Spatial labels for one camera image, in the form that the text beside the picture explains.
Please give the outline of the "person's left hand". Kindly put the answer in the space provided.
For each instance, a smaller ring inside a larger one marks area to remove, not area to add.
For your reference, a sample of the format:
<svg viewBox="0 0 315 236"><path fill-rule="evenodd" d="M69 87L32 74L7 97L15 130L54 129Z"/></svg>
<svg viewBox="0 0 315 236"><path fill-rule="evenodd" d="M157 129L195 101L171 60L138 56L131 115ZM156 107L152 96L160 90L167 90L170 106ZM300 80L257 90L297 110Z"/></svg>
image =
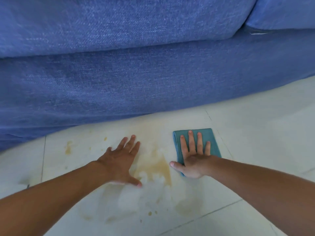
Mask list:
<svg viewBox="0 0 315 236"><path fill-rule="evenodd" d="M124 146L129 140L124 137L110 155L105 152L96 161L93 161L95 165L93 168L98 176L98 185L109 182L129 184L128 178L132 177L129 170L140 148L140 142L135 142L132 151L127 153Z"/></svg>

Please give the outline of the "person's right hand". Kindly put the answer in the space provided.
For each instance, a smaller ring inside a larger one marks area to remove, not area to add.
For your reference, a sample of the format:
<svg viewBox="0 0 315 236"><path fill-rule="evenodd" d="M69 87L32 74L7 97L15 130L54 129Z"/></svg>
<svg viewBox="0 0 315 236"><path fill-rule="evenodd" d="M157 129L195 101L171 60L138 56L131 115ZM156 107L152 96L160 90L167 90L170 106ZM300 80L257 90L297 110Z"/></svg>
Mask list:
<svg viewBox="0 0 315 236"><path fill-rule="evenodd" d="M201 132L196 133L195 139L196 145L196 154L189 155L189 143L186 141L185 135L180 135L179 137L179 146L180 150L177 152L181 152L182 154L182 162L179 162L184 165L184 171L179 171L185 177L199 179L203 176L213 176L214 169L218 162L222 161L223 158L217 155L205 156L204 150L206 146L206 142L203 141L203 135Z"/></svg>

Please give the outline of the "teal cleaning cloth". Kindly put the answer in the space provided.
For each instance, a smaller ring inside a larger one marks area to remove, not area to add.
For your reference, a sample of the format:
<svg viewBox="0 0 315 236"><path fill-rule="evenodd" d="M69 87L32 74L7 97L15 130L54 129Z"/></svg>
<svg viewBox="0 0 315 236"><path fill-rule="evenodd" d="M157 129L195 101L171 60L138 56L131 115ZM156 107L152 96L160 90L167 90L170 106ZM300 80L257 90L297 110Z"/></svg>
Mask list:
<svg viewBox="0 0 315 236"><path fill-rule="evenodd" d="M179 130L179 131L174 131L173 132L173 140L174 140L174 144L175 144L175 149L176 149L176 154L177 154L177 161L182 162L182 154L181 152L177 152L178 150L180 150L180 146L179 146L179 137L180 135L185 135L186 137L186 141L188 142L188 136L187 136L187 131L188 130ZM212 143L212 147L211 147L211 154L212 155L217 155L219 157L221 157L221 153L219 150L219 147L217 145L216 139L215 139L215 135L212 131L211 128L207 128L207 129L197 129L197 130L192 130L194 132L195 135L195 139L196 139L196 133L197 132L201 132L203 135L203 141L211 141Z"/></svg>

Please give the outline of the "person's right forearm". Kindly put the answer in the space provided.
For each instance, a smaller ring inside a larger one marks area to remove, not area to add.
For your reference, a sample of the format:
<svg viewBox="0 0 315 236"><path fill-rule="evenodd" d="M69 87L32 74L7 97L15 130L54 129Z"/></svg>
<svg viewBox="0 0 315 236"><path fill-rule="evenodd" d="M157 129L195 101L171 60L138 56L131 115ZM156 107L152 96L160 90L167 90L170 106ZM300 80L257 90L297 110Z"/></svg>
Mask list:
<svg viewBox="0 0 315 236"><path fill-rule="evenodd" d="M209 157L208 176L239 195L288 236L315 236L315 182L265 167Z"/></svg>

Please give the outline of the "person's left forearm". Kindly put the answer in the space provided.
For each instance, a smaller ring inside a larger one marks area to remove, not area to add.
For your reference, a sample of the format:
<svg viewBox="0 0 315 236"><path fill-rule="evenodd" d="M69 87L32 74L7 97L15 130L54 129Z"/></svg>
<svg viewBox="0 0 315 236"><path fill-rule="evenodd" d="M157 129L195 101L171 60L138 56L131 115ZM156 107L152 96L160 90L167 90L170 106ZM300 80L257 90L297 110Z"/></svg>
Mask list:
<svg viewBox="0 0 315 236"><path fill-rule="evenodd" d="M0 199L0 236L43 236L77 202L109 182L110 174L93 161Z"/></svg>

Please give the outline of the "brown liquid spill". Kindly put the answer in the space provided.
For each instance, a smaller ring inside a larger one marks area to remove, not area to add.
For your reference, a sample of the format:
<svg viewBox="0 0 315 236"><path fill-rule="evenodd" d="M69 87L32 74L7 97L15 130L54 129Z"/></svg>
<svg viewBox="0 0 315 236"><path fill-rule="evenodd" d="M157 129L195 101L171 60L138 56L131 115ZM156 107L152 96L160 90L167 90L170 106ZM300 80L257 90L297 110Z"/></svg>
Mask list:
<svg viewBox="0 0 315 236"><path fill-rule="evenodd" d="M175 212L179 216L192 217L204 213L204 192L202 185L188 180L187 192L178 197L171 193L183 193L179 186L172 186L171 169L164 155L157 147L150 154L136 156L129 170L130 174L140 180L142 187L131 184L109 182L93 190L92 196L99 196L97 202L91 197L75 206L68 213L69 218L80 218L94 224L113 225L134 224L133 221L143 222L148 217L157 214L159 207L162 221L167 221L169 213Z"/></svg>

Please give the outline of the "blue fabric sofa base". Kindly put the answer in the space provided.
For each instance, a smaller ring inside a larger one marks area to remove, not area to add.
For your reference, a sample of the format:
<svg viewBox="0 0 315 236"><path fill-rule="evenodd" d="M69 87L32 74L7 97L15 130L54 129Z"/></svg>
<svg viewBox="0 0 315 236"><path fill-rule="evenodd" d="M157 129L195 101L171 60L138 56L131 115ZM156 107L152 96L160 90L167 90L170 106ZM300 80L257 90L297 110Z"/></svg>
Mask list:
<svg viewBox="0 0 315 236"><path fill-rule="evenodd" d="M315 75L315 30L0 59L0 152L63 129L196 107Z"/></svg>

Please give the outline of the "large blue sofa seat cushion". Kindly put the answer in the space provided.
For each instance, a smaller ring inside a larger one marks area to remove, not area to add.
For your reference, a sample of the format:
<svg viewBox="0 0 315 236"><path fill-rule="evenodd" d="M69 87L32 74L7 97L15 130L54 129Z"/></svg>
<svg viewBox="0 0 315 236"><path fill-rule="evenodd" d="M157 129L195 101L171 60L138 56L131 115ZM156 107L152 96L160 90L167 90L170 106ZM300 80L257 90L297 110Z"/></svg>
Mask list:
<svg viewBox="0 0 315 236"><path fill-rule="evenodd" d="M256 0L0 0L0 58L232 37Z"/></svg>

